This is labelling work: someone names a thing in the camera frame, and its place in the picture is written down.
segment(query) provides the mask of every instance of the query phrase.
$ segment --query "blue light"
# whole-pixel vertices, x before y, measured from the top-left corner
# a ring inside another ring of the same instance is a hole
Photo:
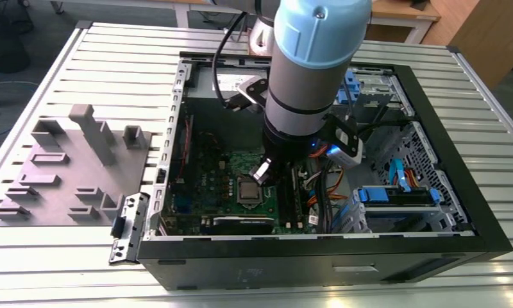
[[[337,146],[331,146],[330,149],[326,151],[327,154],[337,153],[339,151],[339,148]]]

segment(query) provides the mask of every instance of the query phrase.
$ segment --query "red wire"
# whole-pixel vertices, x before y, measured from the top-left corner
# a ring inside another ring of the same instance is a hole
[[[310,154],[309,157],[315,158],[319,157],[326,152],[327,145],[319,147],[315,153]]]

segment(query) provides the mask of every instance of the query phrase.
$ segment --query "slotted aluminum surface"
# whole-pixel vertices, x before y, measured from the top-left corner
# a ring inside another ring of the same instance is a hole
[[[0,199],[34,143],[35,120],[74,128],[66,118],[73,103],[93,104],[94,117],[113,130],[131,124],[153,132],[142,178],[151,181],[178,52],[214,52],[221,38],[219,31],[121,24],[74,30],[0,149]],[[245,35],[226,43],[225,53],[246,53]],[[513,244],[513,127],[505,116],[499,122],[501,110],[467,68],[437,46],[366,42],[353,60],[411,66]],[[107,266],[107,234],[107,227],[0,228],[0,305],[513,307],[513,252],[411,285],[167,293],[142,266]]]

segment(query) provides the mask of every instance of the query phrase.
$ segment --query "metal side panel bracket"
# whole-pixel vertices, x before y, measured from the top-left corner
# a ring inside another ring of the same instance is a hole
[[[110,235],[114,237],[110,265],[138,264],[137,251],[142,237],[143,219],[146,217],[149,195],[138,192],[125,198],[121,214],[113,221]]]

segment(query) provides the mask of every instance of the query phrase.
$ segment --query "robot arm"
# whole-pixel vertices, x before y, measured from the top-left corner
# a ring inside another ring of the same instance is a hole
[[[347,127],[329,111],[349,61],[363,40],[370,0],[213,2],[251,13],[259,9],[263,17],[274,16],[265,154],[261,165],[250,171],[253,179],[259,185],[271,183],[277,171],[307,156],[315,139],[325,139],[355,157],[359,140],[354,124]],[[347,134],[346,141],[337,137],[338,130]]]

